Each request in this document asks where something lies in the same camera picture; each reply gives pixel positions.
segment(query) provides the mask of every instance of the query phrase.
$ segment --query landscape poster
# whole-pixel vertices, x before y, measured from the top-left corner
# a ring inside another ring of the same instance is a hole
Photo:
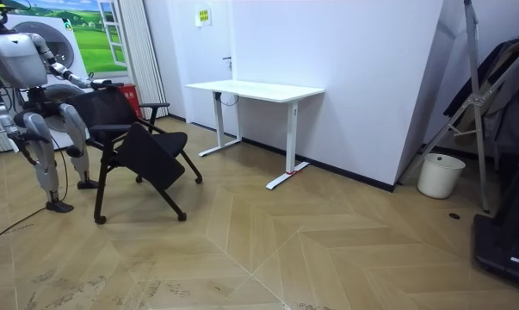
[[[44,16],[69,19],[76,35],[77,45],[88,73],[126,71],[124,66],[116,65],[108,44],[106,28],[102,25],[102,18],[96,0],[3,0],[9,6],[21,8],[11,14],[26,16]],[[24,10],[31,3],[31,9]],[[111,12],[109,4],[103,6],[106,12]],[[119,42],[117,30],[108,27],[112,41]],[[118,60],[123,61],[123,53],[116,46]]]

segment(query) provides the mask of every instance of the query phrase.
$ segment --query treadmill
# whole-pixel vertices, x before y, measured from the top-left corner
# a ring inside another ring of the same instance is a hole
[[[519,169],[496,216],[475,216],[473,251],[482,268],[519,284]]]

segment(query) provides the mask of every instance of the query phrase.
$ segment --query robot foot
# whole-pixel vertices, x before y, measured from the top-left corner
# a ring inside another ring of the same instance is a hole
[[[77,182],[77,189],[98,189],[98,182],[87,180]]]
[[[68,213],[71,210],[73,210],[73,207],[71,205],[69,205],[67,203],[63,203],[61,201],[56,201],[56,202],[47,201],[45,208],[47,210],[51,210],[51,211],[54,211],[57,213]]]

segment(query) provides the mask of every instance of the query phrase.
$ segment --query baseboard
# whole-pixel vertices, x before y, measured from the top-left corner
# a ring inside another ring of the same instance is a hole
[[[211,128],[211,127],[204,126],[204,125],[201,125],[201,124],[197,124],[197,123],[194,123],[194,122],[192,123],[192,125],[196,125],[197,127],[202,127],[204,129],[211,130],[213,132],[217,132],[217,130],[215,130],[215,129]],[[225,135],[236,139],[236,136],[233,135],[233,134],[225,133]],[[286,151],[284,151],[284,150],[282,150],[282,149],[280,149],[278,147],[268,146],[266,144],[263,144],[261,142],[257,142],[255,140],[248,139],[248,138],[242,138],[242,141],[244,143],[249,144],[249,145],[262,148],[263,150],[275,152],[275,153],[280,154],[282,156],[286,156]],[[370,185],[370,186],[374,186],[375,188],[378,188],[378,189],[386,190],[386,191],[388,191],[390,193],[392,193],[395,190],[395,185],[383,183],[381,181],[374,180],[373,178],[365,177],[365,176],[362,176],[360,174],[351,172],[349,170],[337,168],[337,167],[335,167],[333,165],[326,164],[326,163],[317,161],[315,159],[307,158],[305,156],[301,156],[301,155],[297,155],[297,154],[295,155],[295,158],[297,160],[299,160],[299,161],[306,161],[307,163],[311,163],[312,165],[317,166],[320,169],[324,169],[326,171],[333,172],[333,173],[338,174],[340,176],[347,177],[347,178],[350,178],[352,180],[355,180],[355,181],[358,181],[358,182],[361,182],[361,183],[365,183],[365,184]]]
[[[187,122],[187,119],[185,119],[184,117],[181,117],[181,116],[177,116],[177,115],[174,115],[174,114],[171,114],[171,113],[167,114],[167,116],[172,117],[172,118],[174,118],[174,119],[176,119],[178,121]]]
[[[418,154],[422,153],[422,150],[425,147],[425,143],[422,144],[422,147],[418,150]],[[472,160],[479,160],[479,156],[476,153],[471,152],[465,152],[460,150],[451,149],[444,146],[435,146],[432,150],[432,152],[438,152],[443,155],[449,155],[453,157],[459,157],[459,158],[466,158],[466,159],[472,159]],[[485,161],[492,161],[494,160],[492,157],[485,156]]]

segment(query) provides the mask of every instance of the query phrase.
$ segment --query white desk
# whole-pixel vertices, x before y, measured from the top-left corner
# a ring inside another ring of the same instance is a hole
[[[223,112],[221,108],[220,93],[230,93],[241,96],[242,98],[250,98],[263,100],[267,102],[276,102],[287,104],[287,141],[286,141],[286,173],[277,177],[275,180],[267,184],[267,189],[274,189],[278,184],[284,182],[295,174],[295,172],[307,167],[309,163],[303,162],[295,166],[295,137],[297,135],[297,106],[298,102],[306,97],[324,93],[324,89],[299,87],[277,84],[264,84],[254,82],[244,82],[235,80],[226,80],[218,82],[208,82],[199,84],[189,84],[187,87],[199,90],[211,90],[213,92],[213,102],[215,107],[215,120],[217,123],[217,144],[213,149],[200,153],[200,156],[206,156],[211,152],[216,152],[222,148],[234,145],[242,141],[240,133],[240,120],[238,115],[238,105],[235,105],[237,115],[237,135],[236,139],[224,143],[223,135]]]

